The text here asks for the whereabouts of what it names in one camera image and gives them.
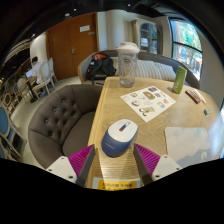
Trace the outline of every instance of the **yellow label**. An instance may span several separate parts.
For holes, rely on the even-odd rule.
[[[98,184],[99,190],[107,190],[107,191],[118,191],[134,188],[137,188],[136,181],[100,180]]]

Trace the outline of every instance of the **green bottle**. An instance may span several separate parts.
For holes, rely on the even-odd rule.
[[[173,91],[175,93],[178,93],[178,94],[181,93],[186,75],[187,75],[187,70],[184,69],[183,67],[179,66],[177,68],[176,78],[175,78],[175,81],[174,81],[174,84],[173,84]]]

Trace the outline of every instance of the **wooden table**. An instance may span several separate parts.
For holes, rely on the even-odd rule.
[[[120,96],[150,86],[155,86],[162,90],[173,98],[176,103],[146,123]],[[130,119],[135,122],[139,127],[135,143],[154,151],[158,155],[167,154],[166,127],[205,128],[211,144],[211,158],[212,160],[219,158],[224,147],[224,124],[216,103],[210,95],[199,91],[205,98],[206,104],[203,102],[196,104],[185,93],[186,90],[193,90],[193,88],[184,86],[182,92],[178,95],[172,92],[172,87],[173,82],[136,78],[132,88],[123,88],[119,84],[118,77],[106,79],[88,142],[88,145],[95,144],[96,156],[86,182],[87,188],[92,188],[94,177],[105,179],[140,178],[133,156],[134,143],[132,143],[125,154],[117,158],[110,158],[102,151],[101,140],[107,128],[120,119]],[[204,109],[209,109],[211,111],[210,114],[205,116]]]

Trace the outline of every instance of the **bag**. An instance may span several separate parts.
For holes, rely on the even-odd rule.
[[[113,60],[104,53],[93,55],[87,70],[87,79],[92,80],[94,85],[94,80],[105,80],[107,76],[114,76],[116,69],[113,63]]]

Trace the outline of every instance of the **white wall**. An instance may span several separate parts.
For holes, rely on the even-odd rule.
[[[198,34],[203,57],[200,90],[211,95],[220,108],[224,96],[224,68],[219,56],[206,37],[199,31]]]
[[[32,40],[30,44],[30,59],[37,56],[39,62],[47,61],[46,32]]]
[[[98,12],[98,30],[99,30],[99,47],[100,51],[107,50],[107,17],[106,12]]]
[[[169,21],[166,16],[151,18],[136,13],[129,13],[124,10],[109,10],[106,12],[98,12],[97,17],[99,37],[106,36],[105,26],[107,27],[107,46],[109,50],[115,50],[117,47],[120,46],[120,42],[133,42],[131,21],[136,18],[139,18],[154,22],[157,25],[162,26],[163,55],[166,57],[171,56],[171,33],[169,28]],[[103,39],[102,43],[101,40],[102,39],[99,39],[100,49],[105,50],[105,40]]]

